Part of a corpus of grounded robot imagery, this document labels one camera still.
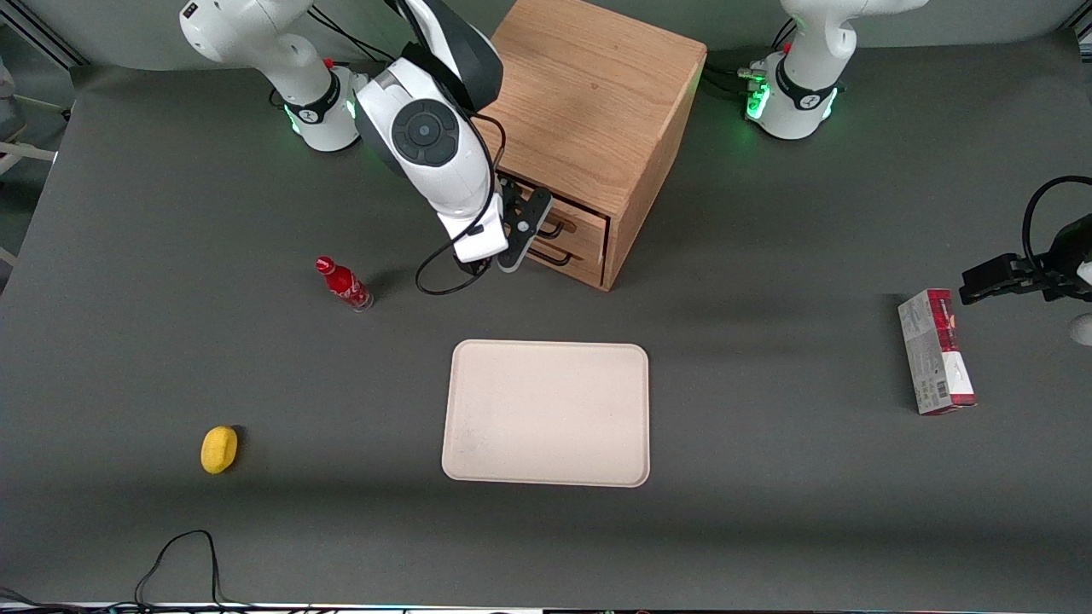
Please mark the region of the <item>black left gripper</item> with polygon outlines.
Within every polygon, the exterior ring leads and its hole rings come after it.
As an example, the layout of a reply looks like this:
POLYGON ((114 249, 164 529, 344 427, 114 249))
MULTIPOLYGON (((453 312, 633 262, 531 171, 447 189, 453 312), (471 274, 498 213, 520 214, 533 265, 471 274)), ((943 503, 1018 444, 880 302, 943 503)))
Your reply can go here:
MULTIPOLYGON (((1067 224, 1054 237, 1048 268, 1058 293, 1081 302, 1091 300, 1089 286, 1091 214, 1067 224)), ((1002 253, 962 273, 960 300, 976 304, 1002 295, 1053 294, 1042 257, 1002 253)))

